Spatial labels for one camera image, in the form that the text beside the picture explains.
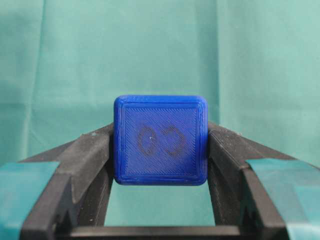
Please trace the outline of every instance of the teal padding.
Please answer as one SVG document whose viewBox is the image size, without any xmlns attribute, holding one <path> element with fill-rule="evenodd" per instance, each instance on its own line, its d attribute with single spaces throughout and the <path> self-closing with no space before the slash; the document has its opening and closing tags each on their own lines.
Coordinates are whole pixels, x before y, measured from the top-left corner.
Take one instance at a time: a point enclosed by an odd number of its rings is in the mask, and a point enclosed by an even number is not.
<svg viewBox="0 0 320 240">
<path fill-rule="evenodd" d="M 58 162 L 7 163 L 0 167 L 0 239 L 18 240 L 29 212 Z"/>
<path fill-rule="evenodd" d="M 208 183 L 119 185 L 113 181 L 105 226 L 214 226 Z"/>
<path fill-rule="evenodd" d="M 300 160 L 247 162 L 285 221 L 290 239 L 320 239 L 320 170 Z"/>
</svg>

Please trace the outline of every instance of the blue 3d printed cube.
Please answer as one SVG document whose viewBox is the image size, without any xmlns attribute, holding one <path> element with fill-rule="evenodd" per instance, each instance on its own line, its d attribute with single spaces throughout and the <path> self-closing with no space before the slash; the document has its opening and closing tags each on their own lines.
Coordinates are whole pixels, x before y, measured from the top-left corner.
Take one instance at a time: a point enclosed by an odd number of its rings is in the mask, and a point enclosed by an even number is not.
<svg viewBox="0 0 320 240">
<path fill-rule="evenodd" d="M 207 179 L 208 104 L 200 96 L 124 95 L 114 102 L 115 180 L 201 185 Z"/>
</svg>

